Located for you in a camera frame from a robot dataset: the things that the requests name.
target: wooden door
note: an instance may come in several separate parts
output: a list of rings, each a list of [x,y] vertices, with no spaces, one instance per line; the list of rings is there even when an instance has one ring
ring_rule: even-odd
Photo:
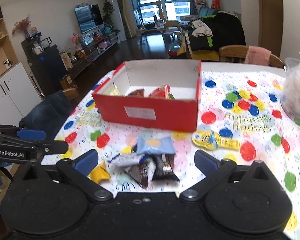
[[[19,126],[22,115],[0,82],[0,124]]]
[[[21,63],[9,70],[0,80],[23,116],[29,114],[42,101]]]
[[[283,0],[259,0],[259,46],[280,57]]]

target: clear plastic jar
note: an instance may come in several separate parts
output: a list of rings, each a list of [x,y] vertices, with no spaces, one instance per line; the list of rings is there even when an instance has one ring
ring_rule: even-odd
[[[281,96],[281,106],[287,116],[300,126],[300,60],[285,59],[287,71]]]

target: tv stand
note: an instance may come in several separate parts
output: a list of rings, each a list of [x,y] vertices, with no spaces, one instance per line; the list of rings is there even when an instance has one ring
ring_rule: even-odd
[[[106,38],[109,38],[111,45],[103,51],[98,51],[97,46],[100,42],[104,41]],[[97,60],[102,54],[109,50],[112,46],[119,42],[118,34],[116,32],[111,32],[102,36],[102,39],[99,41],[93,41],[85,49],[86,57],[79,59],[76,63],[73,63],[73,68],[68,69],[70,76],[74,79],[78,76],[86,67],[91,65],[95,60]]]

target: cabinet door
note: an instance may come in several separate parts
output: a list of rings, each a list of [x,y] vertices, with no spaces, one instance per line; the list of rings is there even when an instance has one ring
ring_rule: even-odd
[[[22,117],[20,111],[0,82],[0,124],[19,126]]]
[[[21,63],[9,70],[0,80],[23,116],[29,114],[42,101]]]

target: green balloon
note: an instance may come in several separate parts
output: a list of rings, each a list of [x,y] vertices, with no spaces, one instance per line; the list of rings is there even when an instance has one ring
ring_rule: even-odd
[[[238,96],[234,93],[228,93],[226,94],[226,99],[230,102],[236,102],[238,101]]]
[[[100,130],[96,130],[95,132],[90,134],[90,140],[95,141],[101,135]]]
[[[294,122],[295,122],[297,125],[300,126],[300,119],[299,119],[299,118],[296,117],[296,118],[294,119]]]
[[[286,186],[286,189],[290,192],[294,191],[296,189],[296,182],[296,176],[291,172],[287,172],[284,176],[284,185]]]
[[[275,134],[271,137],[271,141],[274,143],[274,145],[276,146],[280,146],[281,145],[281,137],[278,134]]]

